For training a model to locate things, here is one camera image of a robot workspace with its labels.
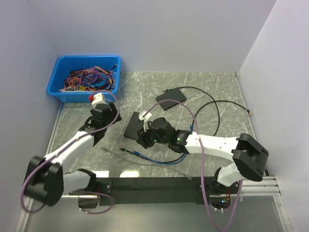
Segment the black ethernet cable long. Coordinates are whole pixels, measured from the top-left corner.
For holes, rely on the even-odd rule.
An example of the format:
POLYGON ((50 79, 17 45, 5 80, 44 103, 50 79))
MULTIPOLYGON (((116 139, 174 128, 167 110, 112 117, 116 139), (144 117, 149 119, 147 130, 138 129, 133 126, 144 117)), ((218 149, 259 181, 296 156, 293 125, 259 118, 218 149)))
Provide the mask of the black ethernet cable long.
POLYGON ((221 118, 220 118, 220 113, 219 113, 219 107, 218 107, 218 104, 217 104, 217 103, 219 103, 219 102, 232 103, 232 104, 234 104, 234 105, 236 105, 236 106, 241 107, 242 109, 244 109, 244 110, 247 112, 248 115, 250 115, 250 116, 252 115, 252 112, 251 112, 248 108, 246 108, 245 106, 242 106, 242 105, 240 105, 239 103, 236 103, 236 102, 234 102, 234 101, 228 101, 228 100, 215 100, 215 98, 214 98, 211 94, 209 94, 209 93, 207 93, 206 91, 204 91, 204 90, 202 90, 202 89, 200 89, 200 88, 197 88, 197 87, 183 86, 183 87, 168 88, 168 89, 165 89, 165 90, 163 91, 163 93, 165 93, 165 92, 167 92, 167 91, 170 91, 170 90, 172 90, 172 89, 176 89, 176 88, 178 88, 178 89, 183 89, 183 88, 195 89, 195 90, 201 91, 202 93, 208 95, 208 96, 212 99, 212 101, 210 101, 210 102, 208 102, 208 103, 205 103, 204 105, 202 105, 202 106, 197 110, 197 112, 195 113, 195 117, 196 117, 196 116, 199 114, 199 112, 200 112, 202 109, 204 109, 207 105, 210 105, 210 104, 212 104, 212 103, 215 104, 215 107, 216 107, 216 110, 217 110, 218 124, 217 124, 217 128, 216 128, 216 131, 215 131, 215 133, 214 133, 213 136, 215 136, 215 135, 217 134, 217 132, 218 132, 218 130, 219 130, 219 127, 220 127, 220 124, 221 124, 221 118))

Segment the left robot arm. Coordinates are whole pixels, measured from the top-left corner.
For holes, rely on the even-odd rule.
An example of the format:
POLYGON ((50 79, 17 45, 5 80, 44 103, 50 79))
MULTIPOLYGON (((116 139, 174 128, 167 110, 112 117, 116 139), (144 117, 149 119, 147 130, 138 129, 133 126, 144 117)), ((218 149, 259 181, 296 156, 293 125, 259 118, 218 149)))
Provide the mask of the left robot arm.
POLYGON ((43 205, 53 206, 62 195, 97 190, 96 174, 86 169, 67 173, 67 169, 81 154, 94 147, 109 126, 121 120, 114 103, 99 103, 91 109, 91 116, 63 146, 43 158, 33 157, 27 168, 22 197, 28 196, 43 205))

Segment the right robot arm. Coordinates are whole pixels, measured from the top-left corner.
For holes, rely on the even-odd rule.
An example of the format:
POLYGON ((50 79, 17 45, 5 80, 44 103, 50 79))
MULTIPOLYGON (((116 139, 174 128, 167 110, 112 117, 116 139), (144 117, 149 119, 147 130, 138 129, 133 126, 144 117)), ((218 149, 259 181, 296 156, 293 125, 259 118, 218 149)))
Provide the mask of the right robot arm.
POLYGON ((165 144, 176 153, 211 155, 231 161, 220 168, 212 181, 212 187, 218 193, 243 179, 261 182, 269 156, 269 152, 249 134, 241 133, 238 137, 201 135, 177 130, 163 117, 146 122, 137 136, 137 143, 145 149, 154 144, 165 144))

